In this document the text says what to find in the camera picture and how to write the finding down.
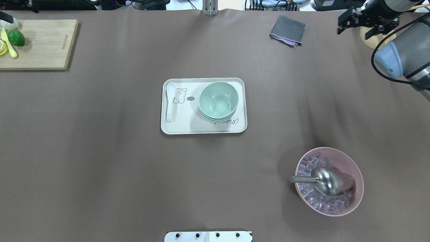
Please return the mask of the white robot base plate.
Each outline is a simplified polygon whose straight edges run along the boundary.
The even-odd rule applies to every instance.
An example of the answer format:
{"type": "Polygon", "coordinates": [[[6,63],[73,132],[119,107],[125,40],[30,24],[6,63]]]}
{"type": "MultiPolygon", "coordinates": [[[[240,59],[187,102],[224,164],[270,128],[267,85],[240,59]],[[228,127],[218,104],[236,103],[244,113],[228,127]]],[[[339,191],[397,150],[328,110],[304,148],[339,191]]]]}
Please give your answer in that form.
{"type": "Polygon", "coordinates": [[[167,232],[165,242],[252,242],[250,231],[178,231],[167,232]]]}

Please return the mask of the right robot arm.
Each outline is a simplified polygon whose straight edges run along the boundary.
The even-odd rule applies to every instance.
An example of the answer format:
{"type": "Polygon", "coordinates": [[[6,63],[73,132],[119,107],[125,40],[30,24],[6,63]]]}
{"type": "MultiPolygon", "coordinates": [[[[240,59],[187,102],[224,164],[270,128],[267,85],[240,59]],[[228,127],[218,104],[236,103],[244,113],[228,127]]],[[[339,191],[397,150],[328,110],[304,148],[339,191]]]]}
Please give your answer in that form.
{"type": "Polygon", "coordinates": [[[399,17],[417,4],[417,0],[368,0],[338,17],[337,34],[349,28],[367,27],[366,40],[385,35],[372,53],[373,69],[389,81],[412,86],[429,99],[429,13],[399,27],[399,17]]]}

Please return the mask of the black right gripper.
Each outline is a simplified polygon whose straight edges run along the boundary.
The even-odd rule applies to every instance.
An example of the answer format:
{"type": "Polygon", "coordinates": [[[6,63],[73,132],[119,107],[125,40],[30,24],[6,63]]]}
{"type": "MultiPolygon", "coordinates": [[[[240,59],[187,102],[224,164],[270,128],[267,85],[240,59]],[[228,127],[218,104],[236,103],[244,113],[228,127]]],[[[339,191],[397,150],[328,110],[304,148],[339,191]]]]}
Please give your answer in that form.
{"type": "Polygon", "coordinates": [[[387,35],[399,25],[400,12],[391,9],[387,3],[367,3],[360,8],[350,7],[338,17],[337,34],[356,27],[370,28],[364,38],[387,35]]]}

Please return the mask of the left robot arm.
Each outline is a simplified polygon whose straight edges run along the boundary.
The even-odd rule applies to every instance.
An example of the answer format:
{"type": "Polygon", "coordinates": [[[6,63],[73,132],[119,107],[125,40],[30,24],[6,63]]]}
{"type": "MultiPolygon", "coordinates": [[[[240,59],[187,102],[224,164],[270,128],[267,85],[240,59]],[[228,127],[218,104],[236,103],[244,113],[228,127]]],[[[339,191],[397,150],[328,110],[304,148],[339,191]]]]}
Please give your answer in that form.
{"type": "Polygon", "coordinates": [[[13,16],[6,14],[4,12],[0,12],[0,20],[11,24],[14,23],[13,16]]]}

